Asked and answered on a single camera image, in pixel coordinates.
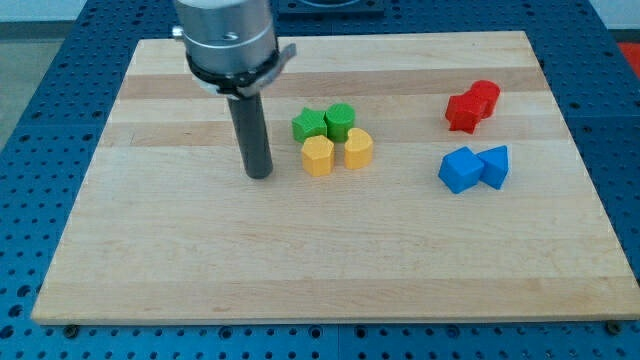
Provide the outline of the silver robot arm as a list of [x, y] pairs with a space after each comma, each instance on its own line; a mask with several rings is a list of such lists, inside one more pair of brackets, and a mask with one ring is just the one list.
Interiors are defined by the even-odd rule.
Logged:
[[295, 44], [279, 46], [268, 0], [175, 0], [174, 7], [173, 35], [191, 72], [215, 94], [255, 96], [297, 55]]

